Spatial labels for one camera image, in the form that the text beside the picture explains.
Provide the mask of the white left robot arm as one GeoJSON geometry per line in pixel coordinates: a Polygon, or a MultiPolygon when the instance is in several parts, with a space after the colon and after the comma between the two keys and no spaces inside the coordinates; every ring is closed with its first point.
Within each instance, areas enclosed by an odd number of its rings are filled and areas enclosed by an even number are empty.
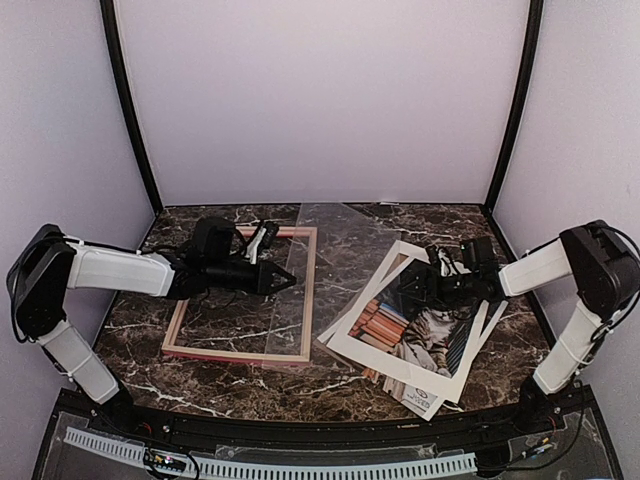
{"type": "Polygon", "coordinates": [[[38,344],[91,401],[103,406],[101,417],[117,434],[134,435],[141,427],[140,412],[125,401],[126,388],[69,322],[63,308],[67,292],[101,289],[173,300],[212,289],[273,295],[297,282],[260,256],[278,231],[267,221],[244,237],[234,223],[209,217],[182,245],[144,253],[86,242],[45,224],[6,276],[14,336],[21,344],[38,344]]]}

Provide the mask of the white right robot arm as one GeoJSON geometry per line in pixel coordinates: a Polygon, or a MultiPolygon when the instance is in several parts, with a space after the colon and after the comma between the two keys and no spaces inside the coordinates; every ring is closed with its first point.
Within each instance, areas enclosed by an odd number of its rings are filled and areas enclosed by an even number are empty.
{"type": "Polygon", "coordinates": [[[572,227],[501,265],[488,237],[460,245],[461,268],[442,271],[446,256],[426,250],[427,263],[400,277],[402,298],[420,307],[455,311],[475,301],[514,298],[572,278],[576,307],[530,384],[543,395],[560,392],[594,359],[607,335],[639,302],[639,247],[603,220],[572,227]]]}

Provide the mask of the pink wooden picture frame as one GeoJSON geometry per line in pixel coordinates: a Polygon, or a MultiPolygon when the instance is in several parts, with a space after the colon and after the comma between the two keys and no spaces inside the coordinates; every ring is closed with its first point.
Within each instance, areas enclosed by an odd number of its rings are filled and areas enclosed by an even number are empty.
{"type": "Polygon", "coordinates": [[[315,259],[317,247],[316,227],[281,227],[277,233],[280,238],[308,239],[306,276],[304,281],[304,301],[303,315],[301,322],[300,352],[297,354],[272,354],[257,352],[238,352],[211,350],[204,348],[178,346],[175,341],[178,337],[179,329],[187,311],[188,300],[181,300],[176,304],[169,327],[166,331],[161,351],[165,355],[192,358],[207,361],[238,362],[248,364],[275,364],[275,365],[305,365],[311,360],[312,324],[313,324],[313,301],[315,282],[315,259]]]}

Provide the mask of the clear acrylic sheet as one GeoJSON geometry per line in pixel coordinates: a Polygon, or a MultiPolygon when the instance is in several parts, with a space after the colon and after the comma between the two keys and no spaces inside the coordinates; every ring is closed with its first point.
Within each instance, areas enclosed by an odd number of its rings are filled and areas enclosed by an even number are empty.
{"type": "Polygon", "coordinates": [[[285,270],[297,284],[276,295],[263,365],[309,364],[319,336],[368,284],[400,234],[341,203],[306,203],[298,212],[285,270]]]}

